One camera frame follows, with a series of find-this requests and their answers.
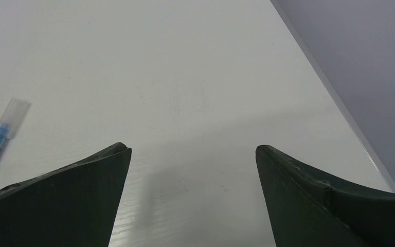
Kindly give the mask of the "clear pen cap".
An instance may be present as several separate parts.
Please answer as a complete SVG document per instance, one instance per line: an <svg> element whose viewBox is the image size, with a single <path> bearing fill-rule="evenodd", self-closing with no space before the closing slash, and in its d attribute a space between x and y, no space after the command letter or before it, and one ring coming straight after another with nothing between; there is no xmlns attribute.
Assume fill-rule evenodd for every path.
<svg viewBox="0 0 395 247"><path fill-rule="evenodd" d="M14 138L30 106L26 100L11 98L0 118L0 134L8 139Z"/></svg>

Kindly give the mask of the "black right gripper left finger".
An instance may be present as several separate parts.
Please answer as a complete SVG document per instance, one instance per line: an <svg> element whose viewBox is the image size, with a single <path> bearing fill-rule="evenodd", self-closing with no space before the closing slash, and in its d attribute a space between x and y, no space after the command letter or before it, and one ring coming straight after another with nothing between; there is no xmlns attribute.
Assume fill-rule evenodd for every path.
<svg viewBox="0 0 395 247"><path fill-rule="evenodd" d="M108 246L131 156L115 143L0 189L0 246Z"/></svg>

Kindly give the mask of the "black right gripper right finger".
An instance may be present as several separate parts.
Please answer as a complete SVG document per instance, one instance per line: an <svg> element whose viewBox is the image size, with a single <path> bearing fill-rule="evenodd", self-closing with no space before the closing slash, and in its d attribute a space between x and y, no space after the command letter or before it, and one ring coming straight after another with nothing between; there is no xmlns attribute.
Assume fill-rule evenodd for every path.
<svg viewBox="0 0 395 247"><path fill-rule="evenodd" d="M395 193L261 145L256 163L277 246L395 246Z"/></svg>

